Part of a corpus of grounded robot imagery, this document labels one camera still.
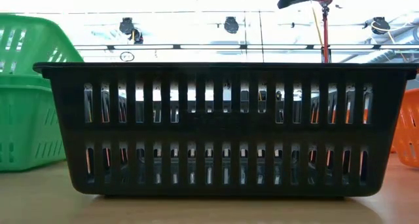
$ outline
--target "orange plastic basket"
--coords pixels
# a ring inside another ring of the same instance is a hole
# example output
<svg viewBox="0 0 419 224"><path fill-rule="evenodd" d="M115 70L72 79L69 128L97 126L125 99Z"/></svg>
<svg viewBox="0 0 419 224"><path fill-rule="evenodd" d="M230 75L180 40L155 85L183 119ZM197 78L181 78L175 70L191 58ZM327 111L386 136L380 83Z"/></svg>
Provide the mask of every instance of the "orange plastic basket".
<svg viewBox="0 0 419 224"><path fill-rule="evenodd" d="M419 167L419 89L405 92L393 146L403 164Z"/></svg>

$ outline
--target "light fixture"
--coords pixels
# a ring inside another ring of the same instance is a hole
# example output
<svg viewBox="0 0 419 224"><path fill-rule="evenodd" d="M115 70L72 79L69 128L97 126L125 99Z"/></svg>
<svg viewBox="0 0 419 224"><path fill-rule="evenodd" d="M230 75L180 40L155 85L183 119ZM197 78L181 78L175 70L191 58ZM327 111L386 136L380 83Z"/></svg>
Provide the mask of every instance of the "light fixture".
<svg viewBox="0 0 419 224"><path fill-rule="evenodd" d="M119 31L125 35L130 35L133 29L134 24L132 23L132 18L123 18L119 24Z"/></svg>
<svg viewBox="0 0 419 224"><path fill-rule="evenodd" d="M375 17L371 23L371 30L374 34L384 35L390 30L390 25L384 17Z"/></svg>
<svg viewBox="0 0 419 224"><path fill-rule="evenodd" d="M236 34L238 31L238 23L235 17L227 17L224 23L224 29L231 34Z"/></svg>

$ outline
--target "black plastic basket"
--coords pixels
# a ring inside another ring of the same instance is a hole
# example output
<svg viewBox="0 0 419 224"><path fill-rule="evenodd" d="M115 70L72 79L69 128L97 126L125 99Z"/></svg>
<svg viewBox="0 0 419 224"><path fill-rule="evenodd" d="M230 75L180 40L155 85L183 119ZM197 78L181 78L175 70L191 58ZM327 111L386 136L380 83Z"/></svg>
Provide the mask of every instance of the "black plastic basket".
<svg viewBox="0 0 419 224"><path fill-rule="evenodd" d="M34 68L51 80L74 188L140 196L372 195L416 76L407 64Z"/></svg>

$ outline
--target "white ceiling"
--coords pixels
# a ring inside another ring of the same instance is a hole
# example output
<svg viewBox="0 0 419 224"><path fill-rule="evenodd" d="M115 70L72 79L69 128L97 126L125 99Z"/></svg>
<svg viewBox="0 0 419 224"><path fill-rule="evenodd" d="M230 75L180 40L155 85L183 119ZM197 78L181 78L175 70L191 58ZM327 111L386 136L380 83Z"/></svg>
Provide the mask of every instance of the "white ceiling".
<svg viewBox="0 0 419 224"><path fill-rule="evenodd" d="M393 36L419 24L419 0L334 0L329 13L329 42L331 44L365 44L388 42L388 35L372 35L363 23L384 16L390 23ZM321 7L317 3L301 3L278 10L278 0L0 0L0 12L17 12L28 16L48 18L58 23L74 45L129 44L118 31L124 17L132 17L144 33L145 45L165 44L304 44L318 45L319 37L312 7L321 24ZM240 24L237 34L223 28L227 16L236 17ZM117 60L121 51L84 50L87 61ZM255 51L250 54L220 56L216 50L135 50L141 59L171 61L179 56L196 56L204 61L269 61L270 54ZM272 61L294 62L296 54L272 53ZM318 62L318 52L306 52L304 62ZM334 54L337 62L350 54Z"/></svg>

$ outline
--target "red pole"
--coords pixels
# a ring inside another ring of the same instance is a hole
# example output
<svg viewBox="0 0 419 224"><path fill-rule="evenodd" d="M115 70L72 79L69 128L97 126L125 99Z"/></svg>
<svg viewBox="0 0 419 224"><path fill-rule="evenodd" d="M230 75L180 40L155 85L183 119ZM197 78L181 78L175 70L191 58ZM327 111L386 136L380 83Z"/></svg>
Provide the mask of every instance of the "red pole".
<svg viewBox="0 0 419 224"><path fill-rule="evenodd" d="M323 30L324 30L324 43L323 55L325 56L325 63L329 63L329 35L327 29L327 12L323 11Z"/></svg>

